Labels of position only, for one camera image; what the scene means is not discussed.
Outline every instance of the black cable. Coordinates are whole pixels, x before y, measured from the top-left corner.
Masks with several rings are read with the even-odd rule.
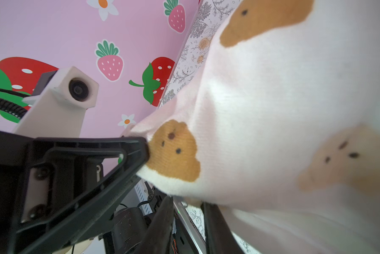
[[[1,89],[0,88],[0,92],[2,93],[7,93],[7,94],[12,94],[12,95],[16,95],[16,96],[19,96],[19,97],[22,97],[22,98],[25,98],[25,97],[29,97],[30,95],[27,95],[27,94],[22,94],[20,92],[16,92],[16,91],[12,91],[12,90],[6,90],[6,89]]]
[[[154,196],[155,196],[155,192],[153,191],[152,197],[148,201],[140,202],[137,207],[140,207],[141,205],[144,205],[144,204],[149,204],[150,202],[152,202]]]
[[[28,112],[26,109],[19,106],[18,104],[15,104],[13,102],[10,102],[8,100],[1,99],[1,98],[0,98],[0,110],[5,111],[9,114],[12,114],[19,119],[22,119],[22,117]]]

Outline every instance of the white plush toy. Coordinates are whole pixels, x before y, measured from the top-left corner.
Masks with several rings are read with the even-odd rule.
[[[244,0],[127,134],[138,175],[264,254],[380,253],[380,0]]]

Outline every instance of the camera lens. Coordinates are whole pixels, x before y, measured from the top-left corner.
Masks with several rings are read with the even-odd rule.
[[[71,96],[77,101],[83,101],[88,97],[88,86],[80,80],[71,80],[68,86]]]

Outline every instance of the strawberry stem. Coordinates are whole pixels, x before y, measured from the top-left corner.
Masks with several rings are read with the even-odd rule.
[[[129,84],[132,85],[132,86],[135,86],[135,87],[144,87],[144,85],[142,85],[142,84],[136,84],[132,80],[129,80]]]

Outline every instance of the camera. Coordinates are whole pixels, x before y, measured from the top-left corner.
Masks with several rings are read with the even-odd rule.
[[[89,94],[88,86],[80,80],[71,80],[68,85],[68,89],[71,96],[80,102],[87,99]]]
[[[33,105],[15,128],[27,137],[78,137],[87,109],[95,106],[99,85],[76,67],[43,73],[32,96]],[[65,128],[59,119],[67,121]]]

